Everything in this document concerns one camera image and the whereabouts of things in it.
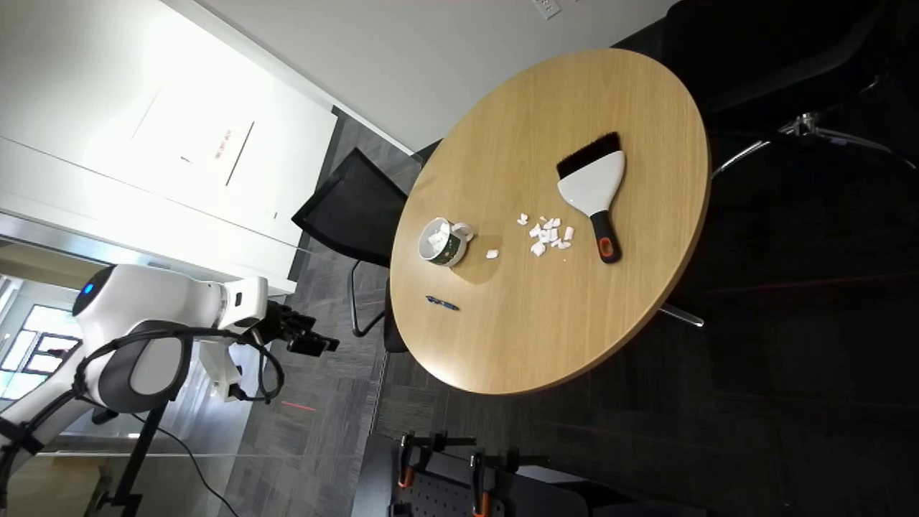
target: black floor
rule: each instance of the black floor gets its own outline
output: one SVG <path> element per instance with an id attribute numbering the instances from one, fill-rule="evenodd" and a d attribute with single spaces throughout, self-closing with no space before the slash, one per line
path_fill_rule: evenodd
<path id="1" fill-rule="evenodd" d="M 916 148 L 916 68 L 848 128 Z M 919 514 L 919 175 L 824 145 L 712 185 L 683 306 L 567 388 L 472 395 L 388 359 L 376 432 L 472 432 L 712 514 Z"/>

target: wall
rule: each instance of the wall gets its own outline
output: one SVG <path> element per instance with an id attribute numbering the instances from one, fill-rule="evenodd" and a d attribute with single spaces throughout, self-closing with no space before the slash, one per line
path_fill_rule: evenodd
<path id="1" fill-rule="evenodd" d="M 198 0 L 406 148 L 444 138 L 485 91 L 551 53 L 599 48 L 672 0 Z"/>
<path id="2" fill-rule="evenodd" d="M 294 290 L 329 104 L 158 0 L 8 0 L 0 78 L 4 211 Z"/>
<path id="3" fill-rule="evenodd" d="M 80 286 L 89 276 L 105 270 L 100 262 L 85 262 L 69 253 L 56 253 L 46 247 L 30 247 L 21 240 L 0 237 L 0 276 L 62 285 L 62 286 Z"/>
<path id="4" fill-rule="evenodd" d="M 230 276 L 207 270 L 207 267 L 192 267 L 188 262 L 174 262 L 168 256 L 152 256 L 152 253 L 139 253 L 112 240 L 105 240 L 99 236 L 85 236 L 85 231 L 73 231 L 63 226 L 52 226 L 44 221 L 31 221 L 31 218 L 19 218 L 8 211 L 0 211 L 0 244 L 23 244 L 23 247 L 39 247 L 41 253 L 62 253 L 69 256 L 76 262 L 86 262 L 86 264 L 139 264 L 139 267 L 158 267 L 158 270 L 176 270 L 201 280 L 228 280 Z M 39 279 L 39 280 L 49 280 L 49 285 L 66 285 L 59 279 L 46 279 L 46 276 L 30 276 L 30 273 L 16 273 L 6 270 L 11 276 L 23 276 L 23 279 Z"/>

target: floor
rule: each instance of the floor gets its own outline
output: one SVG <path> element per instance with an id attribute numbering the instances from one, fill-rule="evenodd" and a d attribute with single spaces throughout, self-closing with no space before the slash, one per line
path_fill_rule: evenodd
<path id="1" fill-rule="evenodd" d="M 402 190 L 421 171 L 413 158 L 340 114 L 320 180 L 355 145 L 375 158 Z M 301 256 L 294 267 L 299 286 L 291 306 L 314 316 L 314 329 L 340 339 L 340 349 L 320 359 L 278 349 L 288 369 L 284 394 L 276 404 L 253 407 L 228 483 L 228 500 L 241 514 L 350 514 L 386 375 L 382 323 L 365 339 L 350 335 L 350 264 L 350 259 L 320 240 L 301 237 Z M 363 313 L 376 316 L 382 310 L 386 270 L 363 264 L 356 285 Z"/>
<path id="2" fill-rule="evenodd" d="M 919 154 L 916 68 L 854 106 L 848 125 Z M 421 171 L 349 116 L 329 170 L 350 145 L 402 190 Z M 678 290 L 706 329 L 656 319 L 599 369 L 501 399 L 386 352 L 380 328 L 355 339 L 350 262 L 306 237 L 291 303 L 343 343 L 322 359 L 278 349 L 288 391 L 253 407 L 228 500 L 241 514 L 346 517 L 372 432 L 452 430 L 712 514 L 919 514 L 916 206 L 919 178 L 884 158 L 761 154 L 719 178 Z M 380 310 L 386 270 L 365 267 L 360 286 L 363 310 Z"/>
<path id="3" fill-rule="evenodd" d="M 840 128 L 919 154 L 907 63 Z M 916 514 L 916 206 L 884 154 L 764 152 L 716 180 L 678 290 L 706 329 L 662 316 L 599 369 L 501 399 L 392 356 L 375 440 L 452 430 L 711 514 Z"/>

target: round wooden table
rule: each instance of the round wooden table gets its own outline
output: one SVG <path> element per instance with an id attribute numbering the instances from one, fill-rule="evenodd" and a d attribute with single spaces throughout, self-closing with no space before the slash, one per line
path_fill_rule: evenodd
<path id="1" fill-rule="evenodd" d="M 593 224 L 561 197 L 554 170 L 606 132 L 622 132 L 626 154 L 613 204 L 624 244 L 617 264 L 599 259 Z M 594 366 L 678 285 L 706 191 L 702 114 L 658 59 L 599 48 L 520 72 L 452 128 L 408 194 L 392 297 L 411 356 L 475 394 L 538 391 Z M 478 229 L 455 270 L 416 253 L 421 229 L 438 214 Z M 574 226 L 568 249 L 533 253 L 528 229 L 540 214 Z"/>

